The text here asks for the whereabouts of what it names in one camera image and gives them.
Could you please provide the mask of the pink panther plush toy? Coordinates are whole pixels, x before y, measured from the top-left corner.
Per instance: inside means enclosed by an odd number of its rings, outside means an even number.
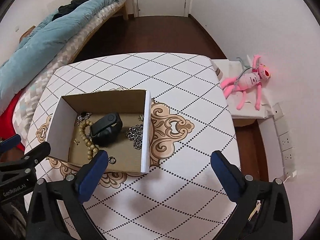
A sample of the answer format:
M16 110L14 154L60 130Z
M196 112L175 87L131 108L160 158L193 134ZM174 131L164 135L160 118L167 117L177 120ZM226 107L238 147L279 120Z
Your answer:
M245 104L246 94L252 88L257 89L255 109L260 110L262 100L262 85L271 77L269 69L260 62L261 55L253 56L252 66L244 69L238 76L225 78L220 86L227 99L233 92L242 92L242 99L236 109L240 110Z

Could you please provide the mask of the grey checked mattress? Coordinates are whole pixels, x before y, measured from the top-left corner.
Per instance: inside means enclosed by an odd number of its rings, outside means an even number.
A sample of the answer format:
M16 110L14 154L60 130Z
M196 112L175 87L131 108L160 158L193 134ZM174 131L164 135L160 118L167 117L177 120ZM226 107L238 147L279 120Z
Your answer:
M70 38L57 55L44 69L25 87L18 96L13 111L12 124L21 137L23 146L27 144L27 136L31 122L46 85L54 72L62 66L72 63L84 45L95 32L112 16L117 13L125 14L126 0L119 0L97 12L80 31Z

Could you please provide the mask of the black clothes on bed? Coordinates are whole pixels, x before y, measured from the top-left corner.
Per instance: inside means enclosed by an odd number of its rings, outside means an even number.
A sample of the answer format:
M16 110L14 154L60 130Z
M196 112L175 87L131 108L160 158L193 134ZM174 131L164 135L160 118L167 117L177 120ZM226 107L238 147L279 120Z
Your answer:
M57 13L53 16L52 21L56 20L57 18L61 18L62 16L68 15L72 11L74 11L78 6L82 5L83 3L89 0L72 0L67 5L62 5L57 9Z

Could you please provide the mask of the red cloth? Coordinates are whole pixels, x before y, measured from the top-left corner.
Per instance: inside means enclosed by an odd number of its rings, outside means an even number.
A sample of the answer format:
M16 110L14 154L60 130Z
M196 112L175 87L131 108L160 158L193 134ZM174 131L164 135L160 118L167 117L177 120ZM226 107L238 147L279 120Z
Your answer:
M22 90L20 90L11 100L7 109L1 114L1 140L5 141L11 137L15 137L17 135L14 126L13 126L13 114L15 107L18 103L20 96L22 95ZM3 158L18 158L21 157L24 153L25 147L21 143L21 141L16 144L10 150L7 150L3 153Z

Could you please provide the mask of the white wall sockets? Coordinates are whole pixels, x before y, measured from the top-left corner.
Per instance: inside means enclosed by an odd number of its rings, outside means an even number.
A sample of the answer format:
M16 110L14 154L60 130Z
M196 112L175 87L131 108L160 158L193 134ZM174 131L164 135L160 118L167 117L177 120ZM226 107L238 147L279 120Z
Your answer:
M272 109L274 125L283 162L284 182L294 181L297 176L295 163L296 151L292 142L290 129L280 104L276 103Z

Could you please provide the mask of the black smart watch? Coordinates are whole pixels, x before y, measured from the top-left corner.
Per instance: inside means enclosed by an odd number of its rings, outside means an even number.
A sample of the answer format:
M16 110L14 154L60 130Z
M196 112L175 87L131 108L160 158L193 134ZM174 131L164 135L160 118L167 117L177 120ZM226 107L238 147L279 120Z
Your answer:
M121 129L123 122L119 113L109 113L90 126L90 135L93 144L106 147L113 143Z

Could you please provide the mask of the light blue quilt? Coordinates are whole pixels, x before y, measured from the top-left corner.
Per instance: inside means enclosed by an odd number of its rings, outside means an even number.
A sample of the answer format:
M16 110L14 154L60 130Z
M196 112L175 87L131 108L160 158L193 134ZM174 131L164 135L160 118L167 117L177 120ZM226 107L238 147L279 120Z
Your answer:
M2 108L7 107L15 94L39 74L96 13L116 1L88 0L65 16L41 22L1 66Z

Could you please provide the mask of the white cardboard box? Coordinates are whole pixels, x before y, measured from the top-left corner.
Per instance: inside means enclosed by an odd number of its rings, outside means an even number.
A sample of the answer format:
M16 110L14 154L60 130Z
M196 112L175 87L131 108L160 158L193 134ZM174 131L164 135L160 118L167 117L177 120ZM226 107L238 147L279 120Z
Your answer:
M108 172L148 173L151 94L148 90L108 90L59 98L46 141L50 157L81 167L89 149L106 151Z

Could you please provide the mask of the white cloth covered box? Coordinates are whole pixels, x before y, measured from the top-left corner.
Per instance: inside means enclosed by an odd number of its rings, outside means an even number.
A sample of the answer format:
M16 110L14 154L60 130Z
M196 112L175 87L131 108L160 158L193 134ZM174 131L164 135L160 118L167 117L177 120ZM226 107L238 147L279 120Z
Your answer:
M225 78L238 76L244 69L251 67L252 61L253 58L249 58L249 64L246 65L241 58L237 58L236 61L212 60L212 65L221 84ZM257 95L256 88L252 88L251 90L247 91L245 104L240 110L237 110L236 107L242 99L242 92L233 92L226 99L228 109L236 127L248 126L253 124L258 119L267 119L273 116L273 109L266 93L266 87L269 83L269 80L263 82L262 85L262 100L259 111L257 111L254 107Z

